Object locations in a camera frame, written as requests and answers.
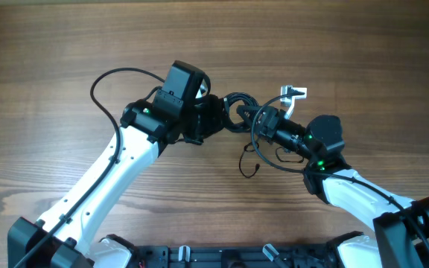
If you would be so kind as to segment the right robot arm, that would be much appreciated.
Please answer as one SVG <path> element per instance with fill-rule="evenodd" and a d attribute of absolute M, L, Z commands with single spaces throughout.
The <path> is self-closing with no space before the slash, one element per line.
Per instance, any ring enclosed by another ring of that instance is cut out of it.
<path fill-rule="evenodd" d="M 300 170 L 310 194 L 367 225 L 374 238 L 352 232 L 331 242 L 337 267 L 429 267 L 429 197 L 393 194 L 348 165 L 340 119 L 320 115 L 303 127 L 271 106 L 239 106 L 253 141 L 279 144 L 306 160 Z"/>

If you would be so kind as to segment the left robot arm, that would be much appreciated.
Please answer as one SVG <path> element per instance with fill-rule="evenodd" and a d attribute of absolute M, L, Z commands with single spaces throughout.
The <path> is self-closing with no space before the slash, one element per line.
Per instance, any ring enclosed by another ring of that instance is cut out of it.
<path fill-rule="evenodd" d="M 169 144 L 201 145 L 214 134 L 216 97 L 208 75 L 175 61 L 162 85 L 129 103 L 115 134 L 73 188 L 36 222 L 20 217 L 7 233 L 9 267 L 95 267 L 91 243 L 102 222 L 133 180 Z"/>

